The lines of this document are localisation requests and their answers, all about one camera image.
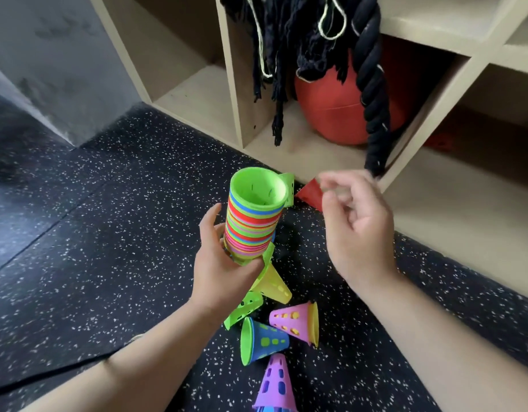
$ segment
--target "hand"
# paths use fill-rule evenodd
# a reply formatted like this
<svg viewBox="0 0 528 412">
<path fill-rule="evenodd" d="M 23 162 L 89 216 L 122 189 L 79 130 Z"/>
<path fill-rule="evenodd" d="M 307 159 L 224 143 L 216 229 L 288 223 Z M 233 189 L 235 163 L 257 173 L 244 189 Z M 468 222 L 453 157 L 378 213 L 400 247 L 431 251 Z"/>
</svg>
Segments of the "hand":
<svg viewBox="0 0 528 412">
<path fill-rule="evenodd" d="M 240 266 L 225 253 L 220 237 L 226 225 L 214 225 L 221 206 L 216 204 L 211 207 L 199 223 L 201 248 L 195 256 L 190 301 L 224 321 L 241 303 L 264 269 L 264 261 L 258 257 Z"/>
<path fill-rule="evenodd" d="M 361 293 L 398 275 L 393 256 L 393 215 L 367 171 L 319 175 L 327 250 L 338 273 Z"/>
</svg>

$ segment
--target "yellow cone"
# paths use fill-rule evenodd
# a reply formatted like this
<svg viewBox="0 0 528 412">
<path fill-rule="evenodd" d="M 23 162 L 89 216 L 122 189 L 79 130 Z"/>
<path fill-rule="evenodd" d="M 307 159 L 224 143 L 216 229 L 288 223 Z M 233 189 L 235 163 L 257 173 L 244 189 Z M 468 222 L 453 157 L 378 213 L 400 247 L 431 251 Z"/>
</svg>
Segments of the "yellow cone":
<svg viewBox="0 0 528 412">
<path fill-rule="evenodd" d="M 287 285 L 271 263 L 265 271 L 260 273 L 260 276 L 252 285 L 251 291 L 260 292 L 262 295 L 282 304 L 287 304 L 292 298 L 291 291 L 288 290 Z"/>
</svg>

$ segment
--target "person's left hand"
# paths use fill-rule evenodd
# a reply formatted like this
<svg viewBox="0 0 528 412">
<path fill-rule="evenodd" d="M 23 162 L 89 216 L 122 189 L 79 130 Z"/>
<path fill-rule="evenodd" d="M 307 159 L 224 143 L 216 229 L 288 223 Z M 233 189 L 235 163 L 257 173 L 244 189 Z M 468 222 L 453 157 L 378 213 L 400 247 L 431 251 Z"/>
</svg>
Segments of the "person's left hand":
<svg viewBox="0 0 528 412">
<path fill-rule="evenodd" d="M 190 301 L 215 312 L 224 321 L 264 269 L 264 261 L 258 257 L 240 266 L 226 254 L 220 242 L 226 225 L 214 225 L 221 207 L 219 203 L 211 207 L 199 223 L 201 248 L 195 256 Z"/>
</svg>

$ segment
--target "pink cone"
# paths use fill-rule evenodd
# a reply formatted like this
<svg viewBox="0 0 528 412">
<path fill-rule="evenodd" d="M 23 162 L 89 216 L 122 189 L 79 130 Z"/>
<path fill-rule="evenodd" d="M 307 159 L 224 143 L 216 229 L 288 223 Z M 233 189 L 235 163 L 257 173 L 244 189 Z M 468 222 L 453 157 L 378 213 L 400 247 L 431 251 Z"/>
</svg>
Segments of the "pink cone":
<svg viewBox="0 0 528 412">
<path fill-rule="evenodd" d="M 319 318 L 317 303 L 307 302 L 288 308 L 276 309 L 269 314 L 269 324 L 308 344 L 319 344 Z"/>
<path fill-rule="evenodd" d="M 296 412 L 295 395 L 288 376 L 287 360 L 283 354 L 273 354 L 269 359 L 264 379 L 253 408 L 272 407 Z"/>
</svg>

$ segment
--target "person's right hand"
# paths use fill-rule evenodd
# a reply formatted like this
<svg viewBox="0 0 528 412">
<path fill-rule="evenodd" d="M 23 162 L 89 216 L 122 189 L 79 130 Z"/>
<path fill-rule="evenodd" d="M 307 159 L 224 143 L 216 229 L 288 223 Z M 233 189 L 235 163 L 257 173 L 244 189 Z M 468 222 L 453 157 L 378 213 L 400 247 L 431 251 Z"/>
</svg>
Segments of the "person's right hand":
<svg viewBox="0 0 528 412">
<path fill-rule="evenodd" d="M 396 277 L 393 215 L 367 171 L 319 175 L 327 250 L 338 273 L 359 296 Z"/>
</svg>

